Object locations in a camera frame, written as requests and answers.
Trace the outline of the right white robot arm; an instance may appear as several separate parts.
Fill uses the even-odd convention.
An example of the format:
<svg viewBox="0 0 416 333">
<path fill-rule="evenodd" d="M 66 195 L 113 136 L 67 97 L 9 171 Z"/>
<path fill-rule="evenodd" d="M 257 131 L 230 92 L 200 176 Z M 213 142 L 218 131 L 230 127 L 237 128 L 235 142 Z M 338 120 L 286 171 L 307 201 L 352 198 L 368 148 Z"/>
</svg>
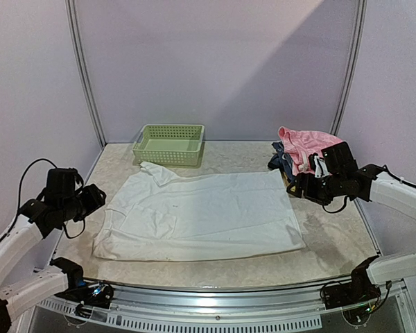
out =
<svg viewBox="0 0 416 333">
<path fill-rule="evenodd" d="M 384 206 L 416 222 L 416 184 L 396 176 L 387 166 L 359 167 L 347 142 L 322 149 L 323 164 L 315 167 L 321 176 L 299 173 L 287 192 L 326 207 L 335 198 L 344 203 L 359 199 Z M 379 286 L 416 276 L 416 251 L 406 254 L 373 256 L 351 272 L 343 288 L 350 302 L 379 294 Z"/>
</svg>

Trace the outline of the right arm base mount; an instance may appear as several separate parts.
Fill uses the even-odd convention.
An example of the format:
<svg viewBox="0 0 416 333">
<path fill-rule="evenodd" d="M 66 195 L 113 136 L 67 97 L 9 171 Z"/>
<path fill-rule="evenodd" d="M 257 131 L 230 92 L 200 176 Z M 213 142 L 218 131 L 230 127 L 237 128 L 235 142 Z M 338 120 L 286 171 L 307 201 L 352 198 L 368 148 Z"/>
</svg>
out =
<svg viewBox="0 0 416 333">
<path fill-rule="evenodd" d="M 362 294 L 357 294 L 351 282 L 330 281 L 319 291 L 320 298 L 326 309 L 342 308 L 341 314 L 345 322 L 353 327 L 365 326 L 370 316 L 385 304 L 390 295 L 392 281 L 385 283 L 386 294 L 378 285 L 371 285 Z"/>
</svg>

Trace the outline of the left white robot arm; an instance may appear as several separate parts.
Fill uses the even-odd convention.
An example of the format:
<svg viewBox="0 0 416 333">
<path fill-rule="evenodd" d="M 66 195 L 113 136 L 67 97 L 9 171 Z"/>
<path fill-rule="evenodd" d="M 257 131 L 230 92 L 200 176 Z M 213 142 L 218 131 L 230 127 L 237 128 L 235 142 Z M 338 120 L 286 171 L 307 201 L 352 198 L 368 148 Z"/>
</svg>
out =
<svg viewBox="0 0 416 333">
<path fill-rule="evenodd" d="M 24 255 L 52 231 L 65 230 L 69 221 L 85 222 L 105 201 L 105 192 L 94 184 L 85 185 L 76 169 L 53 168 L 37 198 L 18 208 L 15 220 L 0 236 L 0 332 L 8 332 L 13 321 L 51 296 L 74 302 L 74 313 L 83 318 L 91 316 L 86 307 L 110 308 L 113 287 L 86 282 L 82 266 L 63 257 L 52 259 L 30 278 L 4 284 Z"/>
</svg>

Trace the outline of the pink patterned shorts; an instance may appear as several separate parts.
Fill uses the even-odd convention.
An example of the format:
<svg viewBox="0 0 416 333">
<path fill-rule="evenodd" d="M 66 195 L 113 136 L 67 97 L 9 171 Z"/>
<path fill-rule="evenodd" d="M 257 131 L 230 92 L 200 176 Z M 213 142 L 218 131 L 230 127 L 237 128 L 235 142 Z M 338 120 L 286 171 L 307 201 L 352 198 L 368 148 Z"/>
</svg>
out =
<svg viewBox="0 0 416 333">
<path fill-rule="evenodd" d="M 284 146 L 284 152 L 291 158 L 292 174 L 313 173 L 309 164 L 309 156 L 317 153 L 322 157 L 322 149 L 339 144 L 342 139 L 314 130 L 291 130 L 281 126 L 279 138 Z"/>
</svg>

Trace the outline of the white cloth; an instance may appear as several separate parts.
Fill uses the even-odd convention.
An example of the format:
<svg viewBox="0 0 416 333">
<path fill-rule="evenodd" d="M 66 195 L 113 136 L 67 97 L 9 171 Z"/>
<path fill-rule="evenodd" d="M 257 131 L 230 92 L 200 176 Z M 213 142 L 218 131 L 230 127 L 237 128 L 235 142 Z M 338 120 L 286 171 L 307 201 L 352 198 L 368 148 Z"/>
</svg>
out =
<svg viewBox="0 0 416 333">
<path fill-rule="evenodd" d="M 144 162 L 107 205 L 93 254 L 114 261 L 201 262 L 304 246 L 278 171 L 182 177 Z"/>
</svg>

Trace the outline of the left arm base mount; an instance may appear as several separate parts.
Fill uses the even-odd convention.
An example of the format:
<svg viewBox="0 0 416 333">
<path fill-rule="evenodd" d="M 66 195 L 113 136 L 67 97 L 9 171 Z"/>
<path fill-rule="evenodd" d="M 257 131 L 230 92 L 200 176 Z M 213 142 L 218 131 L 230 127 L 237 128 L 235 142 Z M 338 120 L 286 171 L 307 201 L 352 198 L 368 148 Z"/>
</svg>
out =
<svg viewBox="0 0 416 333">
<path fill-rule="evenodd" d="M 75 316 L 90 318 L 93 308 L 109 309 L 114 297 L 114 288 L 106 282 L 84 283 L 55 295 L 63 300 L 76 303 Z"/>
</svg>

